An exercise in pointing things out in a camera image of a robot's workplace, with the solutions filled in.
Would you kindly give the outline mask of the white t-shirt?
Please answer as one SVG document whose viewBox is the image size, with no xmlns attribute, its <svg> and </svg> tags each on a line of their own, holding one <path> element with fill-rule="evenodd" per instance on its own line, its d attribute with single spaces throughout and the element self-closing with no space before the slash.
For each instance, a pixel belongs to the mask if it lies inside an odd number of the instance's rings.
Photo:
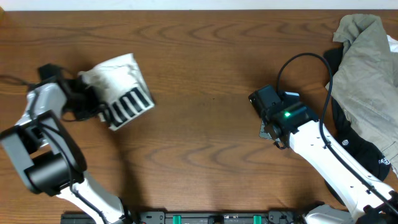
<svg viewBox="0 0 398 224">
<path fill-rule="evenodd" d="M 132 53 L 99 63 L 78 75 L 85 84 L 94 89 L 100 102 L 105 104 L 106 107 L 99 113 L 99 117 L 112 131 L 118 130 L 155 106 Z"/>
</svg>

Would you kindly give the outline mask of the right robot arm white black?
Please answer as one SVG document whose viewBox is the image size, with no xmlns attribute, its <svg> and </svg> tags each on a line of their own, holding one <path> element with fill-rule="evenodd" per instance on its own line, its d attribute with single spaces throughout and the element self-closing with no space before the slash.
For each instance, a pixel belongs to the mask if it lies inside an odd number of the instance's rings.
<svg viewBox="0 0 398 224">
<path fill-rule="evenodd" d="M 347 208 L 343 212 L 321 205 L 304 216 L 306 223 L 397 223 L 397 192 L 356 162 L 313 110 L 298 100 L 251 103 L 274 144 L 291 148 L 310 163 Z"/>
</svg>

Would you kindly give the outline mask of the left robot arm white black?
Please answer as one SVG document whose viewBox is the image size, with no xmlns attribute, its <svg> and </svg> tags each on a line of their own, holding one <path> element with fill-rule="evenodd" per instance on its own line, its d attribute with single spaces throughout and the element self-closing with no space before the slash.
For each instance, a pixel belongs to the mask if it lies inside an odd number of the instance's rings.
<svg viewBox="0 0 398 224">
<path fill-rule="evenodd" d="M 32 193 L 67 200 L 95 223 L 132 223 L 121 199 L 89 174 L 81 149 L 60 122 L 67 101 L 58 83 L 33 85 L 21 119 L 1 133 L 1 145 Z"/>
</svg>

